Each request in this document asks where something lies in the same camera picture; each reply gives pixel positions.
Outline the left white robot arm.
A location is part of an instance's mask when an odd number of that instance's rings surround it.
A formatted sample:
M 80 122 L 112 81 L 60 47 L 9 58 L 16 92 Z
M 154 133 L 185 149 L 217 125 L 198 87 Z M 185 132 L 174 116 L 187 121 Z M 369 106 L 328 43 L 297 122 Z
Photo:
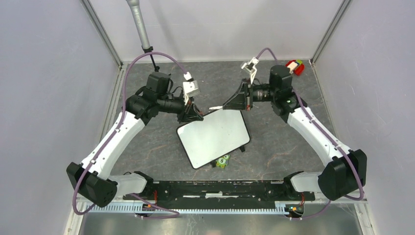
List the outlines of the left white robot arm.
M 68 165 L 66 172 L 76 195 L 101 208 L 130 193 L 144 200 L 153 195 L 154 187 L 144 174 L 112 176 L 111 171 L 131 140 L 160 112 L 176 114 L 178 122 L 204 119 L 193 100 L 199 94 L 198 84 L 189 72 L 184 78 L 180 96 L 174 96 L 170 75 L 153 72 L 144 87 L 125 99 L 114 125 L 92 153 L 81 163 Z

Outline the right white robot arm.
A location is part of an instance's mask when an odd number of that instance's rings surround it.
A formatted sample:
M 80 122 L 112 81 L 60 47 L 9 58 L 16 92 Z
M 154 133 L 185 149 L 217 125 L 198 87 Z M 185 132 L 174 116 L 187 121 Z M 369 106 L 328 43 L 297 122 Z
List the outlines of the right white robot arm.
M 293 88 L 291 69 L 274 65 L 268 83 L 260 84 L 254 83 L 257 69 L 252 62 L 244 63 L 241 69 L 249 78 L 242 79 L 222 109 L 248 111 L 255 102 L 270 102 L 274 113 L 306 140 L 324 166 L 322 172 L 301 171 L 285 177 L 283 195 L 295 200 L 302 192 L 319 192 L 331 201 L 341 197 L 364 199 L 366 154 L 361 149 L 352 150 L 324 127 Z

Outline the white whiteboard black frame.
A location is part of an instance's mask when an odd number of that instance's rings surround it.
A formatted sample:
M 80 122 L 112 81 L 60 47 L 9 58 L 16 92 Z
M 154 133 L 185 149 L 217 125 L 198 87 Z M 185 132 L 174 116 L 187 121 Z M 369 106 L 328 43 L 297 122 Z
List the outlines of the white whiteboard black frame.
M 201 168 L 235 151 L 246 151 L 251 136 L 239 110 L 216 110 L 204 120 L 183 124 L 177 136 L 193 169 Z

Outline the white marker brown cap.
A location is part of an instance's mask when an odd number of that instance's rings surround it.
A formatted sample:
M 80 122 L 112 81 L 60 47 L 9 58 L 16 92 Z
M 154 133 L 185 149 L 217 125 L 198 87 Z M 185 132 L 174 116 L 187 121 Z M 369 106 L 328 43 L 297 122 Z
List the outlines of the white marker brown cap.
M 209 107 L 209 110 L 219 110 L 222 109 L 223 106 L 214 106 L 214 107 Z

